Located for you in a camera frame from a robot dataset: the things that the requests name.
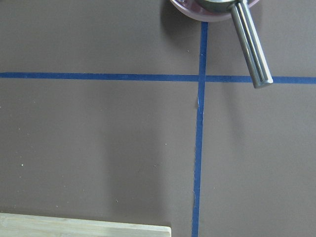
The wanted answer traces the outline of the pink bowl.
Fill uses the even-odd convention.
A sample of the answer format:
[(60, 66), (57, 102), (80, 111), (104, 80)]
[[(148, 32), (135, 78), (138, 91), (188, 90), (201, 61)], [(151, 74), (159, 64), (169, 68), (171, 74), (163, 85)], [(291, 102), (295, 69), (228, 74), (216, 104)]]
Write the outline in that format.
[(170, 2), (184, 15), (201, 22), (219, 22), (232, 18), (229, 12), (208, 12), (195, 0), (171, 0)]

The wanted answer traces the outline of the wooden cutting board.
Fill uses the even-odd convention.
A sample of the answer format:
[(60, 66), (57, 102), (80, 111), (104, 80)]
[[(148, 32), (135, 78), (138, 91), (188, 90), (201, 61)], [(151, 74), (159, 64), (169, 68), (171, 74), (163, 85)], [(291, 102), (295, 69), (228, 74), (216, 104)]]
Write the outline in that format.
[(170, 237), (170, 227), (46, 216), (0, 214), (2, 237)]

